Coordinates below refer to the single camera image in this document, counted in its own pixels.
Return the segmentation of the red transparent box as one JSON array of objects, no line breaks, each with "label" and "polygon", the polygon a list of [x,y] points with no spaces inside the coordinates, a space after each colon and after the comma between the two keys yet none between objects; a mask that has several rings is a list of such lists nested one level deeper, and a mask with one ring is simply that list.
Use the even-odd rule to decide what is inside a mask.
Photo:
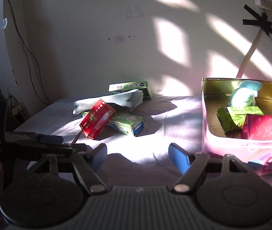
[{"label": "red transparent box", "polygon": [[83,134],[94,140],[115,112],[114,108],[99,99],[80,123]]}]

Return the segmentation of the green blue small box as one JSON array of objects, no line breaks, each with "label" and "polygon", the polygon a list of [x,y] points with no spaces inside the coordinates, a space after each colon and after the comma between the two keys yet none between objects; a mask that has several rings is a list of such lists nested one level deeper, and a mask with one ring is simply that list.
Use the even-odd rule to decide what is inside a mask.
[{"label": "green blue small box", "polygon": [[128,136],[136,136],[144,129],[144,121],[140,116],[117,112],[112,115],[106,127]]}]

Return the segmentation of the light blue pouch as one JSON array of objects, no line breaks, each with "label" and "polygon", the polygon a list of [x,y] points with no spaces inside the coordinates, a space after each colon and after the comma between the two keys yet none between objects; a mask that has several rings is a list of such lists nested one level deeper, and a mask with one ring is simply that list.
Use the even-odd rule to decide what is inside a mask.
[{"label": "light blue pouch", "polygon": [[116,104],[124,108],[136,108],[143,102],[143,92],[139,89],[133,89],[127,92],[102,96],[97,98],[87,98],[75,101],[73,115],[80,114],[82,111],[89,111],[95,103],[101,99],[107,104]]}]

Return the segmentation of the green toothpaste box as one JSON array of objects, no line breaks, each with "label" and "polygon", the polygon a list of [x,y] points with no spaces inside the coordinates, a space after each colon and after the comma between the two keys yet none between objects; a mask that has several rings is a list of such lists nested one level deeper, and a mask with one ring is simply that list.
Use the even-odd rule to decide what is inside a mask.
[{"label": "green toothpaste box", "polygon": [[133,89],[138,89],[143,92],[144,99],[151,100],[153,98],[149,83],[147,81],[132,81],[126,83],[110,84],[108,91],[111,94],[127,92]]}]

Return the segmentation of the teal plush toy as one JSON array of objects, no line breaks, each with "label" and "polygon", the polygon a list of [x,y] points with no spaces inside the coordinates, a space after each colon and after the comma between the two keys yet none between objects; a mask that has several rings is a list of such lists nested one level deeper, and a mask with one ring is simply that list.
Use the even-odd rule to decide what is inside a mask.
[{"label": "teal plush toy", "polygon": [[232,92],[228,106],[255,106],[255,98],[261,89],[262,83],[259,81],[244,80],[240,82],[238,88]]}]

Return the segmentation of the green carton in tin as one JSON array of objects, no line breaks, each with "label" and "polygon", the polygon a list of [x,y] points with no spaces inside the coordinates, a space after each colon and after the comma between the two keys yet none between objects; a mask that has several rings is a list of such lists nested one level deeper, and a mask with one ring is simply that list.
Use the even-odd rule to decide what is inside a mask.
[{"label": "green carton in tin", "polygon": [[224,133],[240,130],[245,122],[247,114],[263,115],[264,113],[258,106],[227,106],[217,110],[217,117]]}]

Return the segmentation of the pink macaron biscuit tin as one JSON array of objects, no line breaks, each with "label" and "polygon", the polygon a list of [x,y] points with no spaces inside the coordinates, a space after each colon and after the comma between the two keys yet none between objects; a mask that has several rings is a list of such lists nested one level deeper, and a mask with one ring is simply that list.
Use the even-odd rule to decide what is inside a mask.
[{"label": "pink macaron biscuit tin", "polygon": [[203,152],[272,173],[272,81],[204,77],[202,110]]}]

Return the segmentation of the magenta shiny box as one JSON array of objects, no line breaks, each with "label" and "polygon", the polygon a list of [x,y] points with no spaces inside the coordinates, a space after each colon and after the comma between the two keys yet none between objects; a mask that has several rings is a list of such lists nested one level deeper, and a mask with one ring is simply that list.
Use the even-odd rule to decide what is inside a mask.
[{"label": "magenta shiny box", "polygon": [[272,141],[272,115],[247,114],[241,134],[243,139]]}]

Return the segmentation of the black tape cross lower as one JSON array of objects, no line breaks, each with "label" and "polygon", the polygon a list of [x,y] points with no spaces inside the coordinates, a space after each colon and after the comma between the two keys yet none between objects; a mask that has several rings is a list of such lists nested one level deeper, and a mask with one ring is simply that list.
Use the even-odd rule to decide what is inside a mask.
[{"label": "black tape cross lower", "polygon": [[244,9],[251,14],[254,19],[243,19],[243,25],[257,26],[261,28],[267,36],[272,35],[272,21],[268,21],[266,12],[262,12],[261,15],[256,13],[247,4],[244,5]]}]

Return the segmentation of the small wall sticker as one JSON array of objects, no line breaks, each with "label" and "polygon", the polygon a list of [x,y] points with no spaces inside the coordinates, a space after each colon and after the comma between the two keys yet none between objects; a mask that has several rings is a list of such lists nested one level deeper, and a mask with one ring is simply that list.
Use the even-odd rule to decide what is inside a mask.
[{"label": "small wall sticker", "polygon": [[119,35],[115,37],[115,43],[122,43],[124,42],[124,36],[123,35]]}]

